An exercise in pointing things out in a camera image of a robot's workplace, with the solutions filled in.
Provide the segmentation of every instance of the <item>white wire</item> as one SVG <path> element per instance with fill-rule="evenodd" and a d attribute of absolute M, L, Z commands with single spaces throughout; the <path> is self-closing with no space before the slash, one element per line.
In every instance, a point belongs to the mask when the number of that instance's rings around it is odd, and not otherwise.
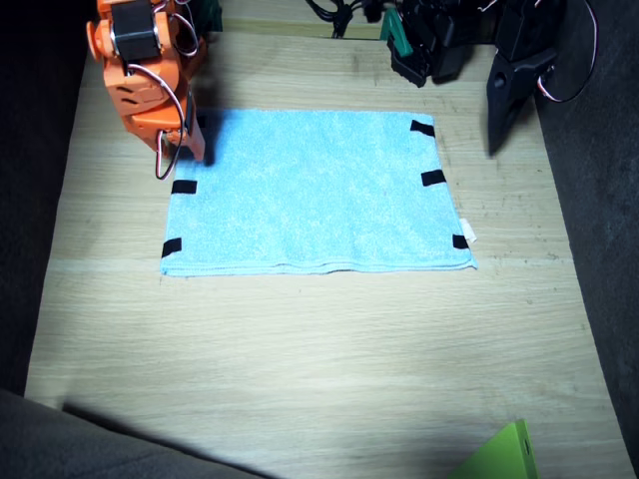
<path fill-rule="evenodd" d="M 158 5 L 156 5 L 156 7 L 153 9 L 153 13 L 158 13 L 160 10 L 164 10 L 167 6 L 167 3 L 169 3 L 168 0 L 164 0 L 164 2 L 159 3 Z"/>
<path fill-rule="evenodd" d="M 486 10 L 488 10 L 490 7 L 492 7 L 495 3 L 497 3 L 499 0 L 492 0 L 492 2 L 490 2 L 488 5 L 486 5 L 485 7 L 477 7 L 477 10 L 479 10 L 481 13 L 485 12 Z"/>
<path fill-rule="evenodd" d="M 171 18 L 177 18 L 185 27 L 187 27 L 187 29 L 189 29 L 189 32 L 191 32 L 191 38 L 193 39 L 193 43 L 195 45 L 194 49 L 191 50 L 190 52 L 181 49 L 180 47 L 178 47 L 178 45 L 175 45 L 176 50 L 178 50 L 178 52 L 180 52 L 182 55 L 184 55 L 187 58 L 195 57 L 198 54 L 198 48 L 199 48 L 198 35 L 196 34 L 195 28 L 193 28 L 193 25 L 191 25 L 191 22 L 189 22 L 189 20 L 184 18 L 179 13 L 171 14 Z"/>
<path fill-rule="evenodd" d="M 176 97 L 176 94 L 173 93 L 173 90 L 171 90 L 171 87 L 167 84 L 167 82 L 165 82 L 162 79 L 162 77 L 160 77 L 160 75 L 157 75 L 157 74 L 153 73 L 151 70 L 149 70 L 148 68 L 145 68 L 142 65 L 137 65 L 135 63 L 130 63 L 129 66 L 128 66 L 128 69 L 129 70 L 133 70 L 134 72 L 142 73 L 143 75 L 151 78 L 158 85 L 160 85 L 160 87 L 165 92 L 167 92 L 167 94 L 169 95 L 169 98 L 171 98 L 171 100 L 173 101 L 174 105 L 176 106 L 176 109 L 178 110 L 178 114 L 180 115 L 180 142 L 178 143 L 178 147 L 176 149 L 176 152 L 174 153 L 173 158 L 171 159 L 171 164 L 169 165 L 169 167 L 167 168 L 167 170 L 165 171 L 165 173 L 163 175 L 160 175 L 160 164 L 162 163 L 162 146 L 161 146 L 161 142 L 162 142 L 162 134 L 165 133 L 165 132 L 160 130 L 158 132 L 158 136 L 156 137 L 156 141 L 158 141 L 158 145 L 160 145 L 160 147 L 158 148 L 157 154 L 156 154 L 156 177 L 158 178 L 158 180 L 165 180 L 171 174 L 171 171 L 175 167 L 176 161 L 178 159 L 178 154 L 180 153 L 180 148 L 182 147 L 182 138 L 184 136 L 184 124 L 185 124 L 184 111 L 182 110 L 182 105 L 180 104 L 180 101 L 178 100 L 178 97 Z"/>
<path fill-rule="evenodd" d="M 577 91 L 576 94 L 574 94 L 572 97 L 562 100 L 562 99 L 558 99 L 555 98 L 554 96 L 552 96 L 550 94 L 550 92 L 548 92 L 548 90 L 546 89 L 545 85 L 543 84 L 543 80 L 541 79 L 541 77 L 539 77 L 537 79 L 537 88 L 541 91 L 542 95 L 544 97 L 546 97 L 548 100 L 550 100 L 551 102 L 554 103 L 565 103 L 565 102 L 569 102 L 570 100 L 575 99 L 585 88 L 586 84 L 588 83 L 588 80 L 590 79 L 590 76 L 592 75 L 592 72 L 595 68 L 595 62 L 597 60 L 597 51 L 599 50 L 598 46 L 599 46 L 599 24 L 597 22 L 597 17 L 595 16 L 595 12 L 592 10 L 592 7 L 590 6 L 590 3 L 588 3 L 588 0 L 584 0 L 584 3 L 586 4 L 586 7 L 588 7 L 588 12 L 590 13 L 590 18 L 592 19 L 592 25 L 593 25 L 593 32 L 594 32 L 594 46 L 592 48 L 592 60 L 590 62 L 590 72 L 588 73 L 588 77 L 586 78 L 586 81 L 584 82 L 584 84 L 581 86 L 581 88 Z"/>
<path fill-rule="evenodd" d="M 191 7 L 188 3 L 185 3 L 184 8 L 186 8 L 187 12 L 189 12 L 189 23 L 191 23 L 193 28 L 196 28 L 196 22 L 193 21 L 193 12 L 191 11 Z"/>

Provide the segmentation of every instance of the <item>towel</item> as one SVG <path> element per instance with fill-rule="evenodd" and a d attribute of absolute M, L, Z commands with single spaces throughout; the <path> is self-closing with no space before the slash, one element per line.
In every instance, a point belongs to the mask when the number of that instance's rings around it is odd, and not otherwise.
<path fill-rule="evenodd" d="M 178 162 L 164 274 L 468 266 L 427 115 L 230 110 L 214 164 Z"/>

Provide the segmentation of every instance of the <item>wood grain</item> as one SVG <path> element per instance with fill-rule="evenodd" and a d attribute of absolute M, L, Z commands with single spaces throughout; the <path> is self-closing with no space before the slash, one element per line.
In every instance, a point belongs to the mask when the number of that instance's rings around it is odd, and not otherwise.
<path fill-rule="evenodd" d="M 416 89 L 379 42 L 221 35 L 200 104 L 221 75 L 229 107 L 434 115 L 479 269 L 191 279 L 159 273 L 171 185 L 88 63 L 28 397 L 278 477 L 445 477 L 521 417 L 543 477 L 633 477 L 532 106 L 484 153 L 492 55 Z"/>

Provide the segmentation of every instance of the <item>green component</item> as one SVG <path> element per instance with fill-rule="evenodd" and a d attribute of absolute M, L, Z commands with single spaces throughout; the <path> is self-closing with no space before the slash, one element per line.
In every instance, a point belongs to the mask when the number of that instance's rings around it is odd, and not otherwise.
<path fill-rule="evenodd" d="M 383 16 L 383 23 L 381 24 L 379 40 L 385 42 L 388 40 L 388 36 L 392 37 L 392 43 L 400 57 L 403 58 L 412 55 L 412 47 L 408 43 L 406 34 L 403 31 L 403 26 L 401 25 L 401 18 L 399 18 L 399 14 L 395 8 L 386 10 Z"/>
<path fill-rule="evenodd" d="M 448 479 L 538 479 L 535 454 L 523 419 L 508 424 Z"/>
<path fill-rule="evenodd" d="M 222 31 L 222 8 L 219 0 L 192 0 L 189 7 L 198 36 Z"/>

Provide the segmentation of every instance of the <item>black tape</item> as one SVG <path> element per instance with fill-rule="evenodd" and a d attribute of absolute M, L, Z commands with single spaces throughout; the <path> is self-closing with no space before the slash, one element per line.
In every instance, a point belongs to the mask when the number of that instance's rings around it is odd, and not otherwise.
<path fill-rule="evenodd" d="M 178 252 L 182 250 L 182 239 L 181 238 L 173 238 L 165 241 L 164 247 L 162 248 L 162 257 L 167 257 L 169 254 L 173 252 Z"/>
<path fill-rule="evenodd" d="M 468 241 L 462 235 L 453 235 L 452 245 L 455 249 L 468 249 Z"/>
<path fill-rule="evenodd" d="M 191 180 L 175 180 L 173 182 L 173 188 L 171 189 L 171 195 L 194 195 L 198 190 L 198 182 Z"/>
<path fill-rule="evenodd" d="M 435 127 L 433 125 L 425 125 L 424 123 L 413 120 L 410 124 L 410 130 L 412 132 L 424 133 L 425 135 L 435 138 Z"/>
<path fill-rule="evenodd" d="M 425 187 L 437 185 L 438 183 L 446 183 L 446 177 L 443 175 L 442 170 L 433 170 L 432 172 L 421 174 L 421 183 Z"/>

